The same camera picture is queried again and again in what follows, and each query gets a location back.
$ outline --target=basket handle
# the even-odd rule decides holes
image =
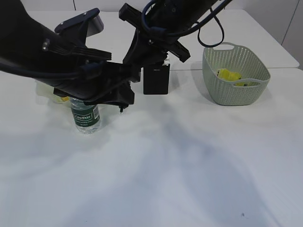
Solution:
[[[229,49],[229,50],[233,50],[235,47],[238,47],[238,45],[236,44],[232,44],[232,43],[229,43],[229,42],[223,42],[221,43],[219,46],[217,47],[212,47],[212,49],[214,49],[215,51],[222,51],[219,47],[222,46],[222,45],[228,45],[228,46],[232,46],[232,49]]]
[[[241,86],[236,86],[236,84],[239,84],[239,83],[249,83],[249,82],[254,82],[254,83],[258,83],[257,85],[254,85],[253,87],[256,87],[256,86],[260,86],[261,84],[264,84],[266,83],[266,81],[263,81],[263,80],[259,80],[259,79],[239,79],[237,81],[224,81],[230,85],[233,85],[234,87],[241,87]]]

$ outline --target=black mount bracket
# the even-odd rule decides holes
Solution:
[[[165,40],[151,39],[141,25],[141,12],[127,3],[120,9],[119,17],[136,28],[132,45],[123,60],[124,64],[149,65],[162,62],[167,58],[167,51],[177,56],[181,62],[190,58],[190,53],[180,42],[173,44]]]

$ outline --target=white wall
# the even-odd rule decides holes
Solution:
[[[143,9],[149,0],[75,0],[77,10],[99,8],[101,11],[117,12],[128,3],[136,9]]]
[[[283,47],[297,59],[300,69],[303,70],[303,0],[300,0],[298,4]]]
[[[280,44],[298,0],[233,0],[227,9],[244,9]]]
[[[25,6],[26,10],[33,10],[33,11],[74,10],[74,4],[72,0],[21,0],[21,1]]]

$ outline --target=black cable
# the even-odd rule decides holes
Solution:
[[[74,8],[76,10],[76,4],[75,4],[75,0],[72,0],[72,2],[74,3]]]
[[[202,40],[201,40],[201,38],[200,38],[201,28],[199,28],[199,32],[198,32],[198,42],[199,42],[203,47],[214,48],[214,47],[216,47],[216,46],[219,46],[219,45],[220,45],[221,43],[223,43],[223,41],[224,41],[224,38],[225,38],[224,28],[223,28],[223,26],[221,25],[220,20],[218,19],[217,16],[214,16],[214,19],[216,20],[216,22],[218,23],[218,25],[219,25],[219,27],[220,27],[220,29],[221,29],[221,31],[222,31],[222,40],[221,40],[219,43],[214,44],[214,45],[207,45],[207,44],[203,43]]]
[[[47,73],[30,71],[8,66],[2,63],[0,63],[0,71],[34,79],[76,79],[84,75],[84,73],[81,73],[80,71],[71,73]]]
[[[142,14],[141,14],[142,27],[147,33],[149,33],[151,29],[148,27],[148,25],[146,23],[146,12],[156,2],[157,2],[157,0],[153,0],[153,1],[150,1],[149,3],[147,3],[147,5],[145,6],[145,8],[143,9]]]
[[[199,30],[200,28],[202,28],[205,24],[207,24],[211,19],[213,19],[219,12],[221,12],[221,10],[223,10],[232,0],[225,0],[224,2],[222,2],[212,13],[210,13],[204,20],[202,20],[198,25],[192,27],[191,29],[184,31],[184,32],[178,32],[178,33],[169,33],[167,34],[167,37],[183,37],[186,35],[190,35],[192,33],[194,33],[195,31]],[[150,32],[150,28],[148,27],[147,23],[146,23],[146,12],[149,9],[149,7],[151,7],[153,4],[155,4],[157,2],[157,0],[153,0],[150,1],[145,8],[142,11],[142,15],[141,15],[141,21],[142,21],[142,27],[143,29],[149,33]]]

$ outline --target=woven basket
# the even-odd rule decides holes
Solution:
[[[212,99],[220,105],[250,105],[263,93],[270,74],[261,60],[247,47],[232,43],[231,50],[205,48],[203,52],[203,78]],[[220,69],[238,72],[242,79],[229,82],[218,78]],[[249,84],[239,87],[236,84]]]

